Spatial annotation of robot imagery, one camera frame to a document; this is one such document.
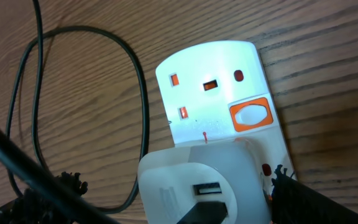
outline usb port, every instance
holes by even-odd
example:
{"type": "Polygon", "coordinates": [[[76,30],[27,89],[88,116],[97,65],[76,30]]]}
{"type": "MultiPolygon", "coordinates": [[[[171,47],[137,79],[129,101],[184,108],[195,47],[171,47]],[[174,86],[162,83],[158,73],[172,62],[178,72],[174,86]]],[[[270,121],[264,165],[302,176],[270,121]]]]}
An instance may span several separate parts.
{"type": "Polygon", "coordinates": [[[193,185],[195,195],[221,194],[221,186],[218,182],[193,185]]]}

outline brown wooden floor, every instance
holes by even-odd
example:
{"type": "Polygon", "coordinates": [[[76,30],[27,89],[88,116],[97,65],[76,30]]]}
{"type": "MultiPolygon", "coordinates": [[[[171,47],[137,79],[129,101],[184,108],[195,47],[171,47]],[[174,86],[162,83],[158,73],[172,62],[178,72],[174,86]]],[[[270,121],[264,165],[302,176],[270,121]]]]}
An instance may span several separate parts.
{"type": "MultiPolygon", "coordinates": [[[[41,1],[44,29],[91,25],[128,41],[144,67],[150,150],[173,146],[155,78],[172,53],[212,40],[248,40],[259,49],[299,180],[358,212],[358,0],[41,1]]],[[[36,35],[29,0],[0,0],[0,128],[19,59],[36,35]]],[[[52,41],[45,42],[45,48],[52,41]]],[[[12,138],[34,157],[30,115],[37,51],[30,55],[12,138]]],[[[54,174],[81,172],[85,199],[119,205],[137,170],[139,87],[117,44],[63,34],[47,57],[39,113],[42,150],[54,174]]],[[[0,164],[0,206],[15,198],[0,164]]],[[[146,223],[138,196],[115,215],[146,223]]]]}

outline extension socket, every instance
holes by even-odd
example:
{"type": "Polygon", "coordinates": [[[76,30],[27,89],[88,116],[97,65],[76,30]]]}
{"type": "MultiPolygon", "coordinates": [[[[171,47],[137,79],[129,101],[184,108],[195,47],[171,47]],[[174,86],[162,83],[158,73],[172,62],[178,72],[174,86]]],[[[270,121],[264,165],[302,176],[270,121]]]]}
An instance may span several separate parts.
{"type": "MultiPolygon", "coordinates": [[[[157,67],[156,76],[176,150],[214,147],[221,141],[245,142],[247,151],[254,158],[261,187],[267,194],[273,190],[271,167],[281,164],[289,173],[293,172],[273,99],[253,44],[217,41],[189,47],[165,59],[157,67]]],[[[140,163],[158,163],[157,153],[150,153],[140,163]]],[[[228,167],[232,166],[230,161],[226,162],[228,167]]],[[[157,172],[159,168],[150,169],[157,172]]],[[[138,177],[143,199],[148,194],[142,188],[143,181],[147,180],[142,179],[140,170],[138,177]]],[[[147,207],[153,205],[147,200],[143,202],[149,217],[147,207]]],[[[238,213],[242,211],[242,208],[237,209],[238,213]]]]}

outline looped black wire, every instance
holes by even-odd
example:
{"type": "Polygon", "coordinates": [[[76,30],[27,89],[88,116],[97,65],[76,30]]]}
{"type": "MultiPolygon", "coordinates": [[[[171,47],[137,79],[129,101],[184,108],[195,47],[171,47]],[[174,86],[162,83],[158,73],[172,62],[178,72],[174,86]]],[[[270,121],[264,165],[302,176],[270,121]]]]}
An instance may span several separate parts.
{"type": "MultiPolygon", "coordinates": [[[[102,29],[95,28],[95,27],[69,26],[69,27],[56,28],[54,30],[44,33],[43,38],[47,39],[47,38],[54,37],[58,34],[63,34],[63,33],[67,33],[67,32],[79,32],[79,31],[93,32],[93,33],[101,34],[107,38],[112,39],[126,51],[129,58],[132,60],[132,63],[134,64],[137,78],[139,81],[140,97],[142,100],[143,127],[142,127],[142,144],[141,144],[141,148],[140,148],[140,158],[139,158],[139,159],[141,159],[143,156],[145,156],[147,154],[147,152],[149,150],[150,119],[149,119],[149,100],[147,98],[146,80],[145,80],[144,73],[142,70],[142,66],[139,62],[139,59],[137,58],[135,52],[131,49],[131,47],[127,43],[125,43],[121,38],[119,38],[118,36],[108,32],[106,30],[102,30],[102,29]]],[[[37,38],[35,38],[28,44],[28,46],[24,50],[24,54],[20,60],[19,69],[17,71],[16,79],[14,82],[14,88],[12,91],[12,98],[11,98],[11,103],[9,105],[9,111],[8,111],[7,122],[6,122],[6,135],[8,137],[10,136],[10,133],[11,133],[11,123],[12,123],[14,104],[15,104],[20,80],[21,80],[23,72],[24,72],[25,63],[29,57],[29,54],[30,54],[32,48],[36,44],[38,44],[37,38]]],[[[41,82],[42,82],[42,72],[38,72],[37,73],[37,84],[35,87],[34,104],[33,104],[32,142],[33,142],[33,146],[34,146],[35,156],[36,156],[38,162],[45,170],[48,170],[48,167],[45,163],[44,157],[42,156],[42,153],[40,150],[38,131],[37,131],[37,118],[38,118],[38,107],[39,107],[39,95],[40,95],[41,82]]],[[[18,197],[21,197],[23,194],[17,187],[13,173],[9,170],[8,170],[8,177],[9,177],[9,181],[10,181],[12,188],[15,191],[16,195],[18,197]]],[[[119,213],[131,205],[131,203],[135,200],[138,192],[139,192],[139,186],[137,184],[137,178],[136,178],[135,182],[134,182],[134,186],[133,186],[127,200],[122,205],[120,205],[116,208],[97,207],[97,209],[100,210],[101,212],[106,213],[106,214],[119,213]]]]}

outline wooden table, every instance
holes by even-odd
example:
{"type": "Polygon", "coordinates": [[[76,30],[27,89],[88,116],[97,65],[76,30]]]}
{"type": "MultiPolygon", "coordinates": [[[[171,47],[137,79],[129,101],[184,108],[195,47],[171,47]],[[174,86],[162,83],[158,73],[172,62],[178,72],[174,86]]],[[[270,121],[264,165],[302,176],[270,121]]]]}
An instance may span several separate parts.
{"type": "MultiPolygon", "coordinates": [[[[156,66],[186,47],[248,40],[262,57],[299,180],[358,212],[358,0],[41,1],[44,29],[90,25],[121,36],[143,65],[150,100],[150,151],[173,146],[156,66]]],[[[36,35],[29,0],[0,0],[0,128],[19,59],[36,35]]],[[[128,56],[90,33],[45,42],[39,134],[51,171],[81,172],[85,199],[112,207],[137,171],[141,111],[128,56]]],[[[30,116],[37,50],[25,68],[12,138],[34,157],[30,116]]],[[[0,164],[0,206],[15,198],[0,164]]],[[[140,197],[114,215],[146,223],[140,197]]]]}

